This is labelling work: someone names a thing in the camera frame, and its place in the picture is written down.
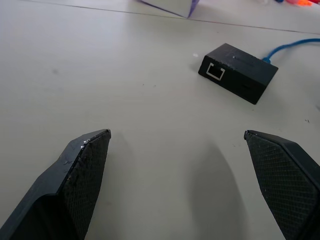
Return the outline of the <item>black ethernet port box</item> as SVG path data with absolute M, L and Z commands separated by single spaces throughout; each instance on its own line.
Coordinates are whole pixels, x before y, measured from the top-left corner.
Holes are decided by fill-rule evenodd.
M 278 69 L 224 43 L 204 56 L 198 74 L 255 105 Z

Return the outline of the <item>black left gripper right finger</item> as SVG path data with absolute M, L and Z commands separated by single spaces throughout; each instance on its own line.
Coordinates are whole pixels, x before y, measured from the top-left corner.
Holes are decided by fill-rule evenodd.
M 297 143 L 244 133 L 262 196 L 285 240 L 320 240 L 320 165 Z

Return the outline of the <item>white and purple box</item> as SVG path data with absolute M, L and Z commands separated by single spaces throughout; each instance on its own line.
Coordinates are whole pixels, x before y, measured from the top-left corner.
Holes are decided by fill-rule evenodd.
M 189 18 L 200 0 L 138 0 L 163 11 Z

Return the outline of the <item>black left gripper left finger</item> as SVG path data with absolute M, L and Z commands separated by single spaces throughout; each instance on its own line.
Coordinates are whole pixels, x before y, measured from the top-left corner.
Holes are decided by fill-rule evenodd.
M 101 189 L 109 129 L 83 134 L 32 184 L 0 240 L 84 240 Z

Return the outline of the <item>colourful toy pile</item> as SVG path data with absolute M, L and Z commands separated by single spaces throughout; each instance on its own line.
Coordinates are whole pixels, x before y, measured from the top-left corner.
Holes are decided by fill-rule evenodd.
M 266 4 L 271 0 L 260 0 L 262 3 Z M 288 3 L 300 7 L 311 7 L 313 5 L 320 5 L 320 0 L 272 0 L 277 3 Z

